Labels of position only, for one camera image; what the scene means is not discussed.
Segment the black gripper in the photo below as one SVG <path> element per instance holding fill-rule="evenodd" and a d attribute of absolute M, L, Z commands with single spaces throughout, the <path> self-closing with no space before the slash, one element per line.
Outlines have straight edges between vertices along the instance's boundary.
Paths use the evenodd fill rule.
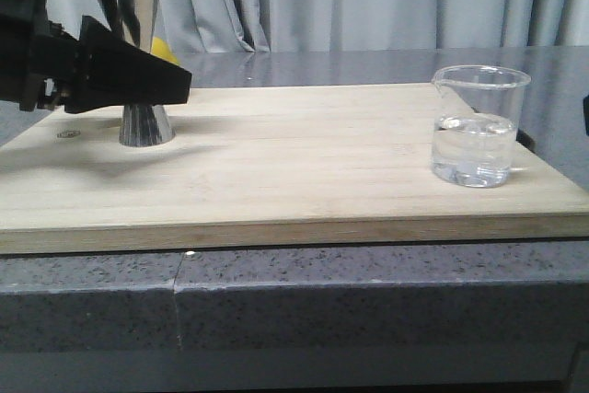
<path fill-rule="evenodd" d="M 188 102 L 191 73 L 115 36 L 90 16 L 77 40 L 48 18 L 47 0 L 1 0 L 1 99 L 21 111 L 67 113 Z"/>
<path fill-rule="evenodd" d="M 585 133 L 589 135 L 589 96 L 587 95 L 583 99 L 583 121 L 584 121 L 584 128 Z"/>

